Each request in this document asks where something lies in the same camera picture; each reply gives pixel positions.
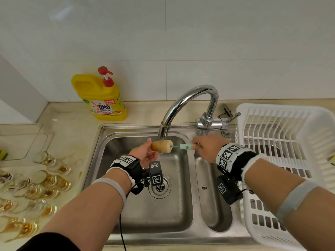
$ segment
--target sponge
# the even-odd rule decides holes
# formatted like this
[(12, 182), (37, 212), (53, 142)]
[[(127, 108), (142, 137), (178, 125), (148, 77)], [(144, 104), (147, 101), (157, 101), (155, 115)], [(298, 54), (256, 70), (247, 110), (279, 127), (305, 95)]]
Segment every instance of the sponge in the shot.
[(8, 155), (7, 152), (5, 152), (4, 150), (0, 149), (0, 160), (4, 160), (7, 155)]
[(170, 153), (172, 150), (173, 142), (171, 140), (156, 141), (151, 144), (151, 149), (154, 152)]

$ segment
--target countertop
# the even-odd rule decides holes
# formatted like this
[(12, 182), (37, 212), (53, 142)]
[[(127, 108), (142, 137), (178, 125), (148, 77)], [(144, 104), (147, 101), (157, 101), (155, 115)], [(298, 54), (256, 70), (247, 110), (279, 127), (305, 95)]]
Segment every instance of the countertop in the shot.
[[(56, 199), (49, 200), (61, 208), (74, 198), (83, 186), (90, 160), (92, 158), (101, 126), (111, 125), (159, 125), (166, 111), (173, 101), (140, 101), (125, 102), (128, 117), (124, 121), (106, 122), (95, 119), (82, 102), (49, 103), (42, 113), (38, 123), (41, 123), (40, 132), (54, 133), (48, 147), (48, 152), (55, 158), (61, 158), (70, 165), (72, 172), (66, 178), (73, 186)], [(242, 103), (285, 104), (321, 106), (335, 113), (335, 99), (303, 99), (303, 100), (227, 100), (219, 101), (215, 115), (222, 114), (223, 104), (235, 113), (235, 109)], [(174, 118), (172, 124), (191, 124), (195, 118), (206, 111), (208, 101), (191, 101)], [(40, 166), (31, 166), (39, 170)], [(47, 219), (40, 221), (40, 228), (47, 223)], [(21, 239), (10, 243), (0, 244), (2, 250), (11, 251), (19, 248), (28, 239)], [(280, 250), (263, 245), (169, 245), (169, 246), (128, 246), (128, 250)], [(103, 250), (123, 250), (122, 246), (106, 246)]]

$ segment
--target gray armband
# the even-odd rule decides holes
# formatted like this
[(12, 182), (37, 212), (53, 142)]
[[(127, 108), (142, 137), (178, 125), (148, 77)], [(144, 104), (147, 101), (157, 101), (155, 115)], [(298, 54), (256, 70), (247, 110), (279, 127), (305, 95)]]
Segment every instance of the gray armband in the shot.
[(283, 223), (291, 210), (297, 210), (307, 195), (316, 187), (318, 187), (317, 184), (306, 180), (292, 190), (277, 210), (276, 218), (279, 222)]
[(106, 184), (112, 186), (113, 188), (115, 188), (119, 192), (120, 196), (122, 197), (123, 206), (125, 206), (126, 195), (125, 195), (123, 189), (121, 188), (121, 186), (119, 185), (119, 183), (117, 183), (116, 181), (113, 181), (113, 180), (111, 180), (109, 178), (100, 178), (100, 179), (97, 179), (94, 182), (92, 182), (92, 184), (95, 184), (95, 183), (98, 183), (98, 182), (106, 183)]

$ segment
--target right hand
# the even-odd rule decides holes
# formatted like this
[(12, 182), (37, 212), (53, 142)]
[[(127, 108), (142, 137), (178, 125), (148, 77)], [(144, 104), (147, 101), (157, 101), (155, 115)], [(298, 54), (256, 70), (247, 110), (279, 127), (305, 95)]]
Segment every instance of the right hand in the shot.
[(203, 159), (210, 163), (215, 163), (216, 156), (222, 146), (230, 143), (230, 141), (220, 135), (203, 135), (197, 136), (193, 139), (193, 144), (196, 143), (199, 143), (202, 147), (199, 145), (193, 145), (192, 149), (199, 152)]

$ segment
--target sink drain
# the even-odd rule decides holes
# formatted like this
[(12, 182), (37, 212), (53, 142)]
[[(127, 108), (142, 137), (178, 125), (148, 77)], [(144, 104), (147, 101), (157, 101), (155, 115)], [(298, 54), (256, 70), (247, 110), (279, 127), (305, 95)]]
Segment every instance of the sink drain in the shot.
[(149, 186), (149, 193), (152, 197), (157, 199), (162, 199), (168, 196), (171, 191), (171, 181), (170, 179), (163, 174), (163, 183), (158, 186)]

